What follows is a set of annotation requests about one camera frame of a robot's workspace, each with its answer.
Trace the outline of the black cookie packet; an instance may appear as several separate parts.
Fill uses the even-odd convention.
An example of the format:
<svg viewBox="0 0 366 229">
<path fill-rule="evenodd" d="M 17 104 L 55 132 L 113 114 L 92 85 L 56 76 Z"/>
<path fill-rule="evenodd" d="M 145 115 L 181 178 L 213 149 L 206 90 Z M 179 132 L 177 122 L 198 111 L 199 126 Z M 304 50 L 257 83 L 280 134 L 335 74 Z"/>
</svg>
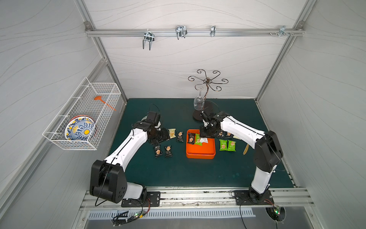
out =
<svg viewBox="0 0 366 229">
<path fill-rule="evenodd" d="M 163 154 L 162 151 L 161 151 L 161 146 L 160 145 L 155 146 L 154 151 L 155 151 L 155 158 L 158 158 Z"/>
<path fill-rule="evenodd" d="M 165 146 L 165 157 L 172 157 L 172 146 Z"/>
<path fill-rule="evenodd" d="M 226 132 L 226 138 L 233 138 L 233 134 L 229 133 L 229 132 Z"/>
<path fill-rule="evenodd" d="M 223 131 L 220 131 L 217 135 L 218 138 L 224 138 L 225 135 L 224 135 L 224 132 Z"/>
<path fill-rule="evenodd" d="M 188 144 L 191 144 L 191 145 L 194 145 L 195 144 L 195 133 L 188 133 L 188 136 L 187 136 L 187 143 Z"/>
<path fill-rule="evenodd" d="M 177 132 L 176 136 L 177 136 L 177 139 L 176 139 L 177 142 L 184 142 L 184 132 L 183 131 Z"/>
</svg>

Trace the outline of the green cookie packet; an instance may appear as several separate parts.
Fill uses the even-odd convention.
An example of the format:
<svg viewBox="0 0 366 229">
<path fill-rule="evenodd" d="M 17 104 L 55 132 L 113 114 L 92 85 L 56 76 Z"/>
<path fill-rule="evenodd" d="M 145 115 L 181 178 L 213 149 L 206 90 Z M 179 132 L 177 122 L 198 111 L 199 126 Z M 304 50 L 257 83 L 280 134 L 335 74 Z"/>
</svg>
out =
<svg viewBox="0 0 366 229">
<path fill-rule="evenodd" d="M 200 138 L 200 135 L 199 134 L 195 134 L 195 145 L 199 145 L 199 146 L 202 146 L 202 143 L 201 143 L 201 138 Z"/>
<path fill-rule="evenodd" d="M 230 152 L 236 151 L 236 142 L 235 141 L 229 140 L 227 142 L 227 151 L 230 151 Z"/>
<path fill-rule="evenodd" d="M 227 140 L 220 139 L 220 151 L 227 151 Z"/>
</svg>

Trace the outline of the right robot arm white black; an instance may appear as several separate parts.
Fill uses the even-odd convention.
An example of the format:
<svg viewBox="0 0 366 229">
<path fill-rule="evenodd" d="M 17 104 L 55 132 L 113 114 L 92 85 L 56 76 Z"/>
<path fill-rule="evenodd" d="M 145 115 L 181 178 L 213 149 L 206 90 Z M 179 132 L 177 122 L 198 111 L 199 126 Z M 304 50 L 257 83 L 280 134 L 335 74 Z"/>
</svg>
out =
<svg viewBox="0 0 366 229">
<path fill-rule="evenodd" d="M 252 198 L 262 197 L 268 191 L 270 178 L 283 157 L 277 134 L 250 127 L 223 111 L 209 116 L 201 111 L 201 117 L 204 122 L 200 127 L 202 137 L 214 138 L 224 131 L 239 137 L 254 150 L 256 170 L 249 193 Z"/>
</svg>

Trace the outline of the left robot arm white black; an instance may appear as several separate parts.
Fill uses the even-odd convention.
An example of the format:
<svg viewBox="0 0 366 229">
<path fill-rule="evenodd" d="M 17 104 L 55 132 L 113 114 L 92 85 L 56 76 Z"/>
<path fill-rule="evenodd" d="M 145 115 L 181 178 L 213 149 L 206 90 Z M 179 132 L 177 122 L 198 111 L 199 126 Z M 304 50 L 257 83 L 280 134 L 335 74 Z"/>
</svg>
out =
<svg viewBox="0 0 366 229">
<path fill-rule="evenodd" d="M 142 185 L 127 181 L 125 172 L 129 162 L 147 141 L 153 146 L 170 138 L 166 128 L 139 121 L 132 126 L 128 137 L 104 160 L 96 160 L 91 167 L 90 194 L 113 203 L 123 199 L 139 199 L 146 195 Z"/>
</svg>

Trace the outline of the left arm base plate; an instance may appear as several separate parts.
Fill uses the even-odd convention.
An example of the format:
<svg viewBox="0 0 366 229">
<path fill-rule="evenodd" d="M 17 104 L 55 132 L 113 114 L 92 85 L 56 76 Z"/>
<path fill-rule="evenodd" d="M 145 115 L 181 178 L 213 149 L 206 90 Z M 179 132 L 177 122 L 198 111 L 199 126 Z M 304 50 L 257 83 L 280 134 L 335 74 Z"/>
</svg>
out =
<svg viewBox="0 0 366 229">
<path fill-rule="evenodd" d="M 159 207 L 161 192 L 143 190 L 139 199 L 123 199 L 121 207 L 123 208 L 140 208 L 143 207 Z"/>
</svg>

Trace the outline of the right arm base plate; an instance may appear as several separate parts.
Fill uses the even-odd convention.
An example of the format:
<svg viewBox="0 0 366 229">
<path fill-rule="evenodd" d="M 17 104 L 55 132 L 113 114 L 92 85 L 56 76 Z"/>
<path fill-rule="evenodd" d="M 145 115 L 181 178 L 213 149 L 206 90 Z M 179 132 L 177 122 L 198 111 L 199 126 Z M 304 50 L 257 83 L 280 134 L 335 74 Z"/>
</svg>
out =
<svg viewBox="0 0 366 229">
<path fill-rule="evenodd" d="M 235 199 L 238 206 L 249 205 L 274 205 L 274 200 L 270 190 L 266 190 L 263 194 L 258 194 L 252 189 L 248 190 L 234 190 L 231 196 Z"/>
</svg>

